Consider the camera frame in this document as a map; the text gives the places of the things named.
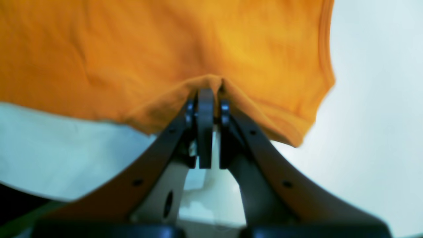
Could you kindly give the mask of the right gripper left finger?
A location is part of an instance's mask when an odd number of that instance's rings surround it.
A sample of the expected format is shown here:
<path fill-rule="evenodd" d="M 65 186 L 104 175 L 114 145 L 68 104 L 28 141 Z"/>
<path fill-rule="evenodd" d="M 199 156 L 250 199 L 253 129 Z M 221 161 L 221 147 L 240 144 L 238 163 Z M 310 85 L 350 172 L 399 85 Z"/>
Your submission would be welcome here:
<path fill-rule="evenodd" d="M 176 226 L 190 169 L 212 166 L 213 90 L 189 95 L 172 122 L 105 185 L 38 221 L 33 238 L 184 238 Z"/>

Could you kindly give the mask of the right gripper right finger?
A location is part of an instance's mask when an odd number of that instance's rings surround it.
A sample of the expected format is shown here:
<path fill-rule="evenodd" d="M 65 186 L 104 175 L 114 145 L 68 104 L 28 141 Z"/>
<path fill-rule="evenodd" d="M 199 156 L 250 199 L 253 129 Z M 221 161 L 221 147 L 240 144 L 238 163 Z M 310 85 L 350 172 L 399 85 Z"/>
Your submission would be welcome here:
<path fill-rule="evenodd" d="M 239 185 L 240 238 L 390 238 L 387 225 L 318 186 L 245 113 L 220 100 L 220 168 Z"/>

